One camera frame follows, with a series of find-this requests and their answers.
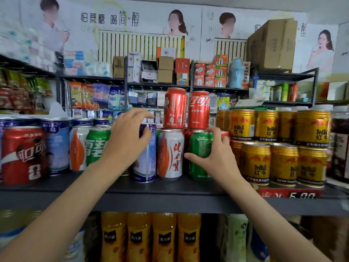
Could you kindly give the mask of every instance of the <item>white radiator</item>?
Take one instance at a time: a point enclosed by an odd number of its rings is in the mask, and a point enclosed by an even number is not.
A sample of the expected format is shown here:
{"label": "white radiator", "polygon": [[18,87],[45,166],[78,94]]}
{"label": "white radiator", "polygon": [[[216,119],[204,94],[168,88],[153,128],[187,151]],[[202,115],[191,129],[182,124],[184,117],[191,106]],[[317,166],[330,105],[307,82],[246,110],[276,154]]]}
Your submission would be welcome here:
{"label": "white radiator", "polygon": [[246,61],[246,39],[215,38],[214,54],[228,55],[228,62],[235,58]]}
{"label": "white radiator", "polygon": [[98,61],[113,62],[114,56],[127,56],[129,51],[140,52],[145,60],[156,60],[156,47],[179,48],[181,36],[140,34],[99,30]]}

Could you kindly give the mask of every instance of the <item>ceiling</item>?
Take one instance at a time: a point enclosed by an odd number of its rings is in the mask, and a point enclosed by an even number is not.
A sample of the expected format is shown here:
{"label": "ceiling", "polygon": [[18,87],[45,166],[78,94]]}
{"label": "ceiling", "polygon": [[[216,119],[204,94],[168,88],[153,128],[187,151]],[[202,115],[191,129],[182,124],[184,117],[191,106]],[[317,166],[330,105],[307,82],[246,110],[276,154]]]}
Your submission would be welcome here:
{"label": "ceiling", "polygon": [[349,22],[349,0],[138,0],[220,7],[306,12],[310,23]]}

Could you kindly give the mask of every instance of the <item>sprite can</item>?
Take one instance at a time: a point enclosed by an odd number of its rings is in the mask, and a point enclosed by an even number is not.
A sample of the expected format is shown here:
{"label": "sprite can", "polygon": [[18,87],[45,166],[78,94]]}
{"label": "sprite can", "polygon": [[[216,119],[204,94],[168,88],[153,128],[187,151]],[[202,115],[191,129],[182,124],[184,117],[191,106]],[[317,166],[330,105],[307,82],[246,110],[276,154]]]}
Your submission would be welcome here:
{"label": "sprite can", "polygon": [[[190,137],[190,152],[198,157],[206,158],[211,154],[211,146],[213,142],[213,133],[193,131]],[[189,163],[189,173],[195,179],[206,179],[210,177],[207,172],[195,163]]]}
{"label": "sprite can", "polygon": [[111,130],[107,127],[91,128],[86,136],[86,165],[96,162],[102,155],[110,137]]}

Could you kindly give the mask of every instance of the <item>left hand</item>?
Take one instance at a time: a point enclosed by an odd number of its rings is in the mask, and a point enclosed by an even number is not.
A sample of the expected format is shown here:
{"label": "left hand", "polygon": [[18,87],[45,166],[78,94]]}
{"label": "left hand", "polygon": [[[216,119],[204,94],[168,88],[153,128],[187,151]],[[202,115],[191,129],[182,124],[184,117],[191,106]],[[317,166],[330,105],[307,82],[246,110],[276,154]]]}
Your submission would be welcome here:
{"label": "left hand", "polygon": [[139,127],[144,118],[154,118],[154,115],[141,108],[132,108],[122,113],[114,121],[111,135],[101,158],[98,161],[115,164],[126,170],[147,147],[151,139],[151,132],[148,127],[139,137]]}

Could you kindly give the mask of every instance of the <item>plastic bottle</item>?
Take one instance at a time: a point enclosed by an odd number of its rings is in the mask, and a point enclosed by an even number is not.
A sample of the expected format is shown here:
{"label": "plastic bottle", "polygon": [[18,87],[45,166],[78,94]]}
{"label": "plastic bottle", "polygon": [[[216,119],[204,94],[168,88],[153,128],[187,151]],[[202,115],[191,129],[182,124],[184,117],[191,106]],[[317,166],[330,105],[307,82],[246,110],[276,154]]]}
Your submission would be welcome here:
{"label": "plastic bottle", "polygon": [[229,68],[227,87],[242,89],[242,81],[244,79],[244,69],[245,69],[245,66],[242,65],[242,60],[240,58],[233,59],[233,63]]}
{"label": "plastic bottle", "polygon": [[177,262],[200,262],[199,238],[201,214],[178,214]]}
{"label": "plastic bottle", "polygon": [[152,262],[174,262],[174,231],[176,213],[153,213],[153,257]]}
{"label": "plastic bottle", "polygon": [[126,257],[126,216],[124,212],[101,213],[101,262],[124,262]]}
{"label": "plastic bottle", "polygon": [[0,211],[0,250],[15,239],[27,226],[28,212]]}
{"label": "plastic bottle", "polygon": [[127,228],[129,242],[126,262],[149,262],[151,213],[128,213]]}

